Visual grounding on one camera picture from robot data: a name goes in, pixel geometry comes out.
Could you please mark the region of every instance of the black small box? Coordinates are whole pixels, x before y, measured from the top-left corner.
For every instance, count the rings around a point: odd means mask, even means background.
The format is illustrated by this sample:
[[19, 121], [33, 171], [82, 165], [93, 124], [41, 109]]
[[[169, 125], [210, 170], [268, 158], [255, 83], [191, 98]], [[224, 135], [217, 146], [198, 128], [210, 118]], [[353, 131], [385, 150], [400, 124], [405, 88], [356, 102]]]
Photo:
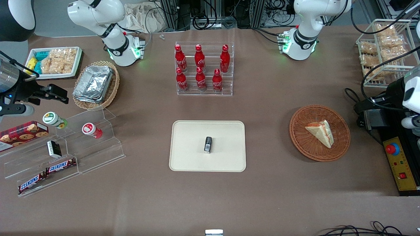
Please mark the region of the black small box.
[[60, 145], [54, 141], [48, 141], [48, 153], [53, 158], [61, 158], [61, 148]]
[[209, 154], [211, 149], [211, 137], [206, 138], [206, 143], [204, 145], [204, 152]]

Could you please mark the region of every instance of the coca-cola bottle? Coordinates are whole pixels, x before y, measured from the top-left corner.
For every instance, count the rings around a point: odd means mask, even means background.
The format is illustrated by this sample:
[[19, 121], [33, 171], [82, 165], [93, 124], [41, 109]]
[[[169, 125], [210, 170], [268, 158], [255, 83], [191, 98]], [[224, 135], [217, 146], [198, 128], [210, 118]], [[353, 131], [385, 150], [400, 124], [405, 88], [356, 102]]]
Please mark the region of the coca-cola bottle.
[[188, 90], [188, 83], [186, 82], [186, 77], [184, 73], [182, 73], [182, 69], [179, 67], [176, 69], [176, 82], [181, 92], [185, 92]]
[[220, 75], [220, 70], [215, 69], [213, 75], [213, 90], [216, 93], [222, 92], [222, 76]]
[[181, 70], [185, 72], [186, 71], [186, 58], [179, 44], [175, 45], [175, 60], [178, 67], [181, 68]]
[[222, 73], [227, 73], [229, 70], [229, 63], [231, 56], [229, 55], [229, 47], [227, 44], [222, 46], [222, 54], [220, 54], [220, 70]]
[[203, 69], [201, 67], [197, 67], [195, 80], [197, 80], [198, 91], [204, 92], [207, 90], [206, 76], [203, 74]]
[[203, 69], [203, 72], [206, 71], [206, 61], [204, 53], [201, 51], [201, 45], [197, 44], [195, 45], [195, 65], [197, 67], [201, 67]]

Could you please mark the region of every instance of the acrylic bottle rack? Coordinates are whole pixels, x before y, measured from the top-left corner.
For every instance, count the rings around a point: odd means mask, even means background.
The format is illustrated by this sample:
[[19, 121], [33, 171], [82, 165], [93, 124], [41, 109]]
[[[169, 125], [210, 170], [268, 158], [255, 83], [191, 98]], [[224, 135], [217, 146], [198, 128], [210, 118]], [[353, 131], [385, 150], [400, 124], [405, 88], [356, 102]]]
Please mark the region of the acrylic bottle rack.
[[[184, 72], [186, 80], [189, 86], [188, 91], [182, 92], [179, 90], [176, 85], [176, 92], [179, 96], [232, 96], [234, 90], [234, 56], [235, 56], [235, 46], [233, 42], [176, 42], [182, 48], [182, 51], [186, 57], [187, 71]], [[206, 85], [207, 90], [200, 92], [197, 87], [197, 82], [195, 80], [195, 75], [197, 74], [197, 67], [195, 65], [194, 55], [195, 55], [195, 45], [200, 44], [202, 47], [202, 52], [205, 55], [206, 63]], [[229, 47], [229, 54], [231, 60], [229, 63], [229, 70], [227, 73], [221, 73], [223, 78], [222, 85], [223, 89], [221, 93], [216, 93], [213, 91], [213, 82], [212, 78], [214, 75], [214, 69], [220, 69], [220, 54], [222, 53], [222, 46], [227, 44]]]
[[[121, 142], [115, 138], [112, 125], [109, 122], [112, 118], [115, 116], [110, 111], [98, 107], [66, 119], [68, 125], [65, 129], [55, 129], [49, 126], [49, 136], [12, 148], [0, 156], [0, 159], [7, 161], [5, 163], [5, 178], [16, 181], [17, 185], [14, 191], [18, 194], [18, 186], [45, 171], [46, 168], [71, 158], [76, 159], [76, 166], [53, 172], [18, 195], [26, 197], [125, 157]], [[88, 122], [95, 124], [103, 131], [100, 139], [82, 133], [82, 126]], [[56, 159], [49, 156], [47, 142], [50, 140], [60, 145], [61, 158]]]

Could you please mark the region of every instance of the sandwich slice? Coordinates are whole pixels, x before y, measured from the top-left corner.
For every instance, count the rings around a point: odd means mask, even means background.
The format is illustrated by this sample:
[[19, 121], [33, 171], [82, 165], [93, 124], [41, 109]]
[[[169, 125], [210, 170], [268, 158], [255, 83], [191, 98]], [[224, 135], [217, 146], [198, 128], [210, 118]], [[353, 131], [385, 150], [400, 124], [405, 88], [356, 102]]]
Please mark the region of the sandwich slice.
[[334, 138], [327, 120], [309, 123], [305, 129], [315, 136], [327, 148], [331, 148], [333, 145]]

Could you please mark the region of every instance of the white bag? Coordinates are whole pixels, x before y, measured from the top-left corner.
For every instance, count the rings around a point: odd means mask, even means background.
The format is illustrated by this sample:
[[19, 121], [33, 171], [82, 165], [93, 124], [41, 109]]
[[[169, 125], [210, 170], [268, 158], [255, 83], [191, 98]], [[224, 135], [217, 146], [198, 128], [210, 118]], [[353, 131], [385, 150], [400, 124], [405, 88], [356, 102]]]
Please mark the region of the white bag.
[[139, 30], [145, 33], [159, 32], [167, 28], [165, 19], [163, 18], [163, 11], [158, 8], [153, 2], [143, 3], [126, 3], [124, 8], [126, 9], [127, 23], [125, 28], [131, 30]]

